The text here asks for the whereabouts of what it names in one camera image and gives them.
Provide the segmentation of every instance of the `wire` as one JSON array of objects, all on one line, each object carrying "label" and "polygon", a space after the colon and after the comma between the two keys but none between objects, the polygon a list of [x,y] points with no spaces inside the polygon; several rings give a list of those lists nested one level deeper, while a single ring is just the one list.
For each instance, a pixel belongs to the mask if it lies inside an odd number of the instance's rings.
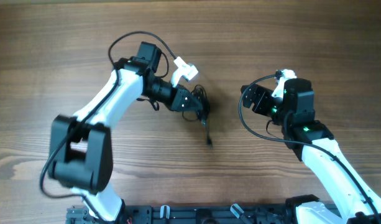
[{"label": "wire", "polygon": [[288,121],[288,117],[291,115],[291,114],[293,114],[294,113],[294,111],[292,111],[292,110],[289,110],[286,114],[285,114],[285,116],[284,116],[284,133],[285,134],[287,134],[287,131],[288,131],[288,128],[287,128],[287,121]]},{"label": "wire", "polygon": [[242,111],[241,111],[241,108],[242,108],[242,99],[243,97],[246,95],[247,91],[250,89],[250,87],[258,82],[261,82],[263,80],[266,80],[268,78],[273,78],[273,77],[276,77],[277,75],[268,75],[268,76],[265,76],[265,77],[262,77],[262,78],[259,78],[255,81],[253,81],[249,86],[247,86],[247,88],[245,88],[245,90],[243,91],[241,97],[240,97],[240,100],[239,100],[239,117],[240,117],[240,121],[242,123],[242,125],[246,128],[246,130],[248,130],[251,134],[259,137],[259,138],[262,138],[262,139],[265,139],[265,140],[269,140],[269,141],[275,141],[275,142],[282,142],[282,143],[292,143],[292,144],[301,144],[301,145],[304,145],[304,146],[309,146],[309,147],[313,147],[321,152],[324,152],[325,154],[329,155],[334,161],[336,161],[338,163],[339,166],[341,166],[344,171],[348,174],[348,176],[352,179],[353,183],[356,185],[356,187],[360,190],[360,193],[362,194],[362,196],[365,198],[365,201],[369,204],[371,210],[373,211],[377,221],[379,224],[381,224],[381,219],[379,217],[379,214],[378,214],[378,211],[376,209],[376,207],[373,205],[372,203],[372,200],[371,198],[366,194],[366,192],[364,191],[363,187],[360,185],[360,183],[356,180],[356,178],[353,176],[353,174],[350,172],[350,170],[335,156],[333,155],[331,152],[323,149],[322,147],[319,147],[317,145],[314,145],[314,144],[308,144],[308,143],[305,143],[305,142],[299,142],[299,141],[292,141],[292,140],[285,140],[285,139],[280,139],[280,138],[270,138],[270,137],[267,137],[267,136],[263,136],[261,134],[258,134],[256,133],[255,131],[253,131],[252,129],[250,129],[250,127],[248,127],[248,125],[246,124],[246,122],[244,121],[244,118],[242,116]]},{"label": "wire", "polygon": [[170,63],[168,62],[168,58],[167,56],[165,55],[164,52],[161,52],[161,54],[165,57],[165,60],[167,61],[167,72],[165,72],[165,75],[162,75],[162,76],[156,76],[156,78],[164,78],[168,75],[168,72],[170,71]]},{"label": "wire", "polygon": [[155,34],[153,34],[153,33],[151,33],[151,32],[146,32],[146,31],[134,31],[134,32],[130,32],[130,33],[128,33],[128,34],[124,34],[124,35],[122,35],[121,37],[119,37],[117,40],[115,40],[111,45],[110,45],[110,47],[109,47],[109,59],[110,59],[110,62],[111,62],[111,64],[112,65],[114,65],[114,61],[113,61],[113,59],[112,59],[112,57],[111,57],[111,49],[113,48],[113,46],[115,46],[115,44],[116,43],[118,43],[120,40],[122,40],[122,39],[124,39],[124,38],[126,38],[126,37],[128,37],[128,36],[130,36],[130,35],[134,35],[134,34],[145,34],[145,35],[150,35],[150,36],[152,36],[152,37],[154,37],[154,38],[156,38],[158,41],[160,41],[161,42],[161,44],[163,44],[164,45],[164,47],[167,49],[167,51],[171,54],[171,56],[173,57],[173,59],[177,59],[177,56],[175,56],[173,53],[172,53],[172,51],[171,51],[171,49],[168,47],[168,45],[160,38],[160,37],[158,37],[157,35],[155,35]]},{"label": "wire", "polygon": [[58,154],[58,152],[60,151],[60,149],[65,145],[67,144],[73,137],[74,135],[80,130],[80,128],[86,123],[86,121],[92,117],[96,112],[97,110],[104,104],[104,102],[114,93],[114,91],[116,90],[117,86],[119,85],[119,81],[120,81],[120,76],[119,76],[119,72],[118,72],[118,68],[116,68],[115,66],[115,63],[114,63],[114,60],[112,59],[111,57],[111,49],[120,41],[122,40],[123,38],[127,37],[127,36],[130,36],[130,35],[133,35],[133,34],[146,34],[146,35],[151,35],[152,37],[155,37],[157,40],[159,40],[166,48],[167,50],[170,52],[171,56],[176,59],[176,56],[173,54],[173,52],[171,51],[171,49],[168,47],[168,45],[160,38],[158,37],[157,35],[153,34],[153,33],[150,33],[150,32],[145,32],[145,31],[135,31],[135,32],[130,32],[128,34],[125,34],[123,36],[121,36],[120,38],[118,38],[117,40],[115,40],[109,47],[108,49],[108,57],[109,57],[109,60],[111,62],[111,65],[113,66],[113,69],[116,71],[116,81],[114,82],[114,85],[113,87],[110,89],[110,91],[108,92],[108,94],[106,94],[106,96],[103,97],[103,99],[88,113],[88,115],[86,115],[74,128],[72,128],[70,130],[70,132],[62,139],[62,141],[60,141],[58,147],[56,148],[56,150],[54,150],[50,157],[47,159],[44,167],[42,168],[42,171],[41,171],[41,174],[40,174],[40,180],[39,180],[39,187],[40,187],[40,190],[41,192],[49,197],[49,198],[54,198],[54,199],[57,199],[57,198],[68,198],[68,197],[82,197],[83,200],[85,201],[85,203],[89,206],[90,210],[92,210],[92,212],[97,216],[98,219],[100,219],[100,221],[102,223],[110,223],[110,222],[107,222],[103,219],[103,217],[96,211],[96,209],[93,207],[93,205],[90,203],[90,201],[88,200],[88,198],[83,195],[83,194],[66,194],[66,195],[52,195],[50,193],[48,193],[45,189],[44,189],[44,179],[45,179],[45,175],[48,171],[48,168],[49,166],[51,165],[53,159],[55,158],[55,156]]},{"label": "wire", "polygon": [[206,139],[207,139],[207,145],[211,146],[213,145],[213,142],[211,140],[211,137],[209,136],[209,125],[208,125],[208,114],[209,114],[209,101],[207,97],[207,91],[205,91],[204,87],[202,85],[196,85],[195,88],[190,92],[193,96],[195,96],[198,100],[201,100],[201,103],[203,106],[208,105],[204,108],[203,113],[201,111],[196,111],[196,119],[188,119],[185,117],[185,112],[182,111],[182,118],[185,121],[194,122],[194,121],[201,121],[203,119],[203,116],[206,114],[206,121],[205,121],[205,132],[206,132]]},{"label": "wire", "polygon": [[278,138],[276,135],[270,133],[269,130],[268,130],[268,127],[269,127],[269,125],[270,125],[271,122],[273,122],[272,119],[269,120],[269,121],[267,122],[267,124],[266,124],[266,132],[267,132],[269,135],[271,135],[271,136],[273,136],[273,137],[275,137],[275,138]]},{"label": "wire", "polygon": [[160,109],[159,103],[157,101],[155,101],[155,100],[150,99],[150,98],[149,99],[138,98],[136,100],[139,101],[139,102],[148,101],[152,105],[152,107],[153,107],[153,109],[155,111],[158,111]]}]

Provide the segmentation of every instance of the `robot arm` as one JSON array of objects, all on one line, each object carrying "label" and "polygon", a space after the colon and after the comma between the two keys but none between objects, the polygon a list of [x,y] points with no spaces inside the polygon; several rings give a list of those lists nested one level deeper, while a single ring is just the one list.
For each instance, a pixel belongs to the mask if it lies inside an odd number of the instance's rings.
[{"label": "robot arm", "polygon": [[[176,71],[171,83],[165,82],[154,75],[161,54],[156,45],[142,42],[135,57],[122,58],[116,62],[114,68],[117,72],[112,71],[107,84],[84,108],[72,117],[59,115],[52,123],[50,154],[54,153],[67,133],[102,101],[112,86],[118,83],[109,98],[59,150],[48,168],[50,178],[71,188],[73,193],[86,197],[84,203],[90,208],[90,214],[103,221],[127,223],[125,203],[109,184],[113,165],[111,130],[132,102],[142,95],[149,98],[150,102],[163,103],[171,111],[194,111],[202,123],[208,117],[208,100],[198,98],[178,85],[181,76],[187,80],[192,79],[198,73],[196,67],[185,64],[178,57],[182,66]],[[71,148],[71,142],[80,141],[88,143],[86,152]]]},{"label": "robot arm", "polygon": [[[252,110],[255,113],[270,117],[273,124],[282,127],[282,142],[319,178],[341,214],[339,218],[329,212],[318,202],[318,198],[295,198],[286,202],[288,207],[293,207],[293,222],[357,223],[363,218],[376,220],[373,207],[377,213],[381,213],[381,198],[348,163],[329,129],[314,120],[314,92],[311,83],[296,78],[292,70],[277,71],[276,79],[278,85],[274,91],[256,84],[243,86],[243,106],[250,108],[254,104]],[[313,145],[328,153],[312,147]],[[373,207],[367,203],[365,196],[370,199]]]}]

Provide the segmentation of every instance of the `wood grain surface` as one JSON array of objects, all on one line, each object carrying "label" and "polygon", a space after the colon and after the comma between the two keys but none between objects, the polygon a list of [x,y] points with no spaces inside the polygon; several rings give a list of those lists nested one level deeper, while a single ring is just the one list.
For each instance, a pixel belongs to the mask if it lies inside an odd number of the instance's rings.
[{"label": "wood grain surface", "polygon": [[[112,134],[111,182],[128,205],[279,203],[304,194],[330,201],[291,150],[254,137],[239,121],[240,87],[280,68],[312,81],[317,119],[381,196],[381,2],[0,6],[0,223],[62,223],[65,209],[81,204],[39,191],[50,125],[104,86],[110,43],[133,30],[159,35],[197,66],[200,74],[184,84],[207,89],[214,148],[206,147],[199,123],[135,102]],[[162,48],[151,37],[132,36],[117,45],[114,58],[135,55],[142,40]],[[274,87],[272,80],[264,85]],[[265,132],[267,118],[249,110],[244,116]],[[67,191],[46,185],[56,194]]]},{"label": "wood grain surface", "polygon": [[154,2],[163,0],[0,0],[0,4],[63,4],[89,2]]}]

